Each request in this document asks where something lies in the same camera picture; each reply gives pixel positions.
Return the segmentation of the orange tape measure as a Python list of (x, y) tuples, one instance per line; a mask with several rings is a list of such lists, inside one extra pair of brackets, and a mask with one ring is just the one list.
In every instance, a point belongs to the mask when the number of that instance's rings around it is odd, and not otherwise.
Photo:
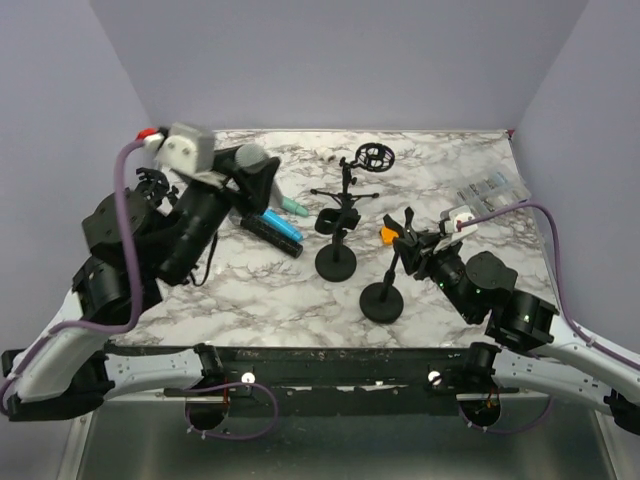
[(398, 237), (399, 237), (399, 234), (396, 231), (394, 231), (394, 230), (392, 230), (392, 229), (390, 229), (390, 228), (388, 228), (386, 226), (383, 226), (380, 229), (381, 242), (385, 246), (391, 246), (393, 244), (394, 240), (396, 238), (398, 238)]

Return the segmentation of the grey microphone silver grille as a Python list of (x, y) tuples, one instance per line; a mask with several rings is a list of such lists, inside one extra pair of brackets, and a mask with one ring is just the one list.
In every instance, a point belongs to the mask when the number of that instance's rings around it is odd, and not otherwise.
[(260, 171), (269, 161), (266, 150), (255, 143), (244, 144), (235, 152), (235, 163), (243, 171), (253, 174)]

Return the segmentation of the blue microphone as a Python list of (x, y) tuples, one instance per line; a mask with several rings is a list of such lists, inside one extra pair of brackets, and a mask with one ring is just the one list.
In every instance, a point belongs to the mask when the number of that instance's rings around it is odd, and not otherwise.
[(294, 227), (292, 224), (290, 224), (283, 217), (281, 217), (279, 214), (277, 214), (275, 211), (271, 209), (266, 210), (261, 215), (261, 219), (266, 224), (270, 225), (275, 230), (277, 230), (278, 232), (280, 232), (281, 234), (283, 234), (284, 236), (286, 236), (287, 238), (293, 241), (302, 242), (304, 239), (304, 236), (296, 227)]

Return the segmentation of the mint green microphone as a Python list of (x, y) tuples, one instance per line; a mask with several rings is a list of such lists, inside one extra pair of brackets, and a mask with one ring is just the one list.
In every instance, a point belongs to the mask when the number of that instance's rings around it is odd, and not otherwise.
[(270, 205), (296, 216), (304, 218), (309, 216), (309, 211), (295, 200), (284, 195), (276, 182), (271, 187)]

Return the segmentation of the black microphone silver grille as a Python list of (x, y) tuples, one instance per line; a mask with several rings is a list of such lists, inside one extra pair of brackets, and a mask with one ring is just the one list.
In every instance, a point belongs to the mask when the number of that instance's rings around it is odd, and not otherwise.
[(299, 258), (303, 252), (301, 243), (290, 239), (257, 217), (242, 217), (240, 226), (292, 258)]

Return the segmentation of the black round-base stand front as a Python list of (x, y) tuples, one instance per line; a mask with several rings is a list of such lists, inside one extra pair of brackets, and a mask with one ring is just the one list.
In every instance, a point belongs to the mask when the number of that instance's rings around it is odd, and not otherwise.
[(404, 310), (403, 296), (394, 285), (399, 260), (400, 254), (394, 252), (383, 280), (369, 284), (361, 292), (361, 312), (374, 323), (390, 325), (399, 319)]

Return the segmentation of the black round-base shock-mount stand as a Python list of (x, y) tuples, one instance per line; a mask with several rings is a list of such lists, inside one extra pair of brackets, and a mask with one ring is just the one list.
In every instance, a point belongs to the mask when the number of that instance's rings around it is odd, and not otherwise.
[(179, 189), (169, 183), (166, 175), (160, 170), (139, 167), (135, 171), (138, 183), (135, 191), (141, 194), (155, 209), (159, 209), (164, 201), (171, 207), (178, 202)]

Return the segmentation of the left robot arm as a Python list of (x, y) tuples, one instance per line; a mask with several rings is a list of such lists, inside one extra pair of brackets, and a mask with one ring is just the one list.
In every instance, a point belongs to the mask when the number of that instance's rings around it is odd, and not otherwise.
[(208, 151), (213, 176), (187, 178), (184, 190), (157, 169), (139, 168), (134, 188), (117, 184), (82, 226), (90, 255), (74, 275), (62, 306), (24, 350), (2, 356), (1, 412), (12, 422), (69, 420), (105, 401), (153, 389), (214, 393), (221, 367), (210, 347), (196, 345), (156, 360), (108, 353), (158, 305), (161, 284), (193, 283), (204, 251), (231, 212), (266, 211), (281, 161), (255, 144)]

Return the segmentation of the white pipe elbow fitting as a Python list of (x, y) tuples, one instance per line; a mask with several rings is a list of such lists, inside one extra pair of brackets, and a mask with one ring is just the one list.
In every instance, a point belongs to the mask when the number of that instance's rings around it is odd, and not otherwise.
[(321, 160), (331, 162), (336, 159), (336, 154), (331, 149), (322, 149), (318, 152), (318, 156)]

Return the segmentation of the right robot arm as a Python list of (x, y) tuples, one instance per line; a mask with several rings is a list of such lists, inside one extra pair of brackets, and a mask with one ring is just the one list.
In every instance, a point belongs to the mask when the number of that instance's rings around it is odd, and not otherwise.
[(517, 209), (533, 208), (547, 219), (559, 239), (550, 211), (525, 201), (476, 217), (467, 206), (452, 209), (434, 230), (416, 230), (414, 212), (405, 222), (389, 215), (383, 222), (395, 232), (395, 258), (416, 280), (436, 284), (463, 320), (484, 324), (496, 341), (491, 362), (476, 357), (460, 367), (460, 379), (469, 390), (489, 385), (527, 388), (556, 396), (577, 397), (611, 416), (621, 429), (639, 432), (639, 356), (570, 318), (566, 302), (557, 305), (516, 286), (518, 273), (494, 254), (483, 251), (463, 261), (463, 241), (480, 224)]

